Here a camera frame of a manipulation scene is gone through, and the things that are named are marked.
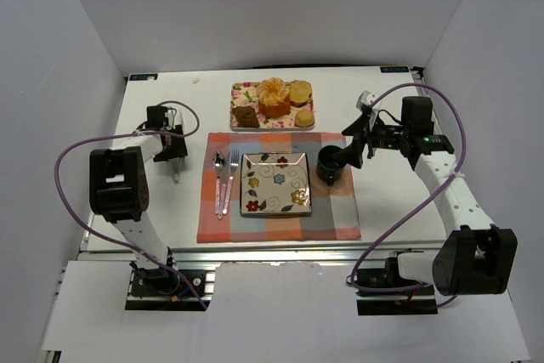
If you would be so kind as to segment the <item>metal serving tongs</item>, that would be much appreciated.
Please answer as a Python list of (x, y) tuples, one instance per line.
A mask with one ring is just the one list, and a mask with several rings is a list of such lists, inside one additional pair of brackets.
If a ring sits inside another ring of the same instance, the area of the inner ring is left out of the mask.
[(182, 172), (184, 171), (184, 158), (174, 158), (169, 161), (173, 170), (173, 181), (175, 184), (179, 184), (182, 178)]

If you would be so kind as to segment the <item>small round bun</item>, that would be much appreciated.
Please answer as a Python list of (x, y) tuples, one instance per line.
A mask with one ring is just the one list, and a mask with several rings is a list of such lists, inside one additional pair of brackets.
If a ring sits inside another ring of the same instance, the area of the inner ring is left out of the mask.
[(315, 124), (315, 114), (313, 111), (300, 110), (294, 118), (294, 124), (299, 128), (310, 128)]

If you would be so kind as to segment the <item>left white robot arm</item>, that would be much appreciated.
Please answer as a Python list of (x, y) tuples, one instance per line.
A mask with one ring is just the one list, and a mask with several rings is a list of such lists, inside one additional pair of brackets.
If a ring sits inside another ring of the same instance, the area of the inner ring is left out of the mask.
[(94, 214), (113, 224), (134, 247), (133, 268), (145, 281), (177, 281), (171, 251), (162, 242), (147, 213), (150, 191), (145, 173), (148, 162), (165, 162), (179, 182), (188, 151), (183, 119), (165, 105), (149, 106), (137, 136), (114, 149), (93, 150), (89, 156), (89, 199)]

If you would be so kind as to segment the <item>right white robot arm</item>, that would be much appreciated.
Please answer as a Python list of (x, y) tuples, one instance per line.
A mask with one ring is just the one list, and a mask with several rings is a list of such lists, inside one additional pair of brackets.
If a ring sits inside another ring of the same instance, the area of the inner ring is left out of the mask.
[(444, 296), (502, 294), (513, 267), (518, 240), (489, 217), (461, 176), (449, 139), (434, 131), (428, 97), (405, 97), (401, 118), (387, 125), (373, 94), (357, 101), (360, 117), (343, 130), (351, 144), (334, 158), (357, 168), (378, 149), (397, 150), (425, 184), (449, 235), (437, 251), (392, 252), (378, 273), (357, 269), (350, 283), (360, 292), (400, 293), (433, 286)]

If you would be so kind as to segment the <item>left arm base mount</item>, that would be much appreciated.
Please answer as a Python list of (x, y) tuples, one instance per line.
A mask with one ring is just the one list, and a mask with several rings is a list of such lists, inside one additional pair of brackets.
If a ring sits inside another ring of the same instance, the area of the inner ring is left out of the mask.
[(205, 309), (178, 275), (164, 269), (134, 269), (125, 301), (127, 311), (185, 312)]

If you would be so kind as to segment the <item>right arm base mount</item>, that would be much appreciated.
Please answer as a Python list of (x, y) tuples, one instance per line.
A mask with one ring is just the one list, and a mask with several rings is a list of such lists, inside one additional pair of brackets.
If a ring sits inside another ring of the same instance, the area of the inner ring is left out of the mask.
[(436, 315), (437, 302), (432, 286), (400, 291), (397, 286), (414, 286), (414, 281), (389, 281), (386, 271), (381, 269), (359, 269), (356, 283), (379, 292), (363, 292), (356, 295), (358, 316), (405, 316)]

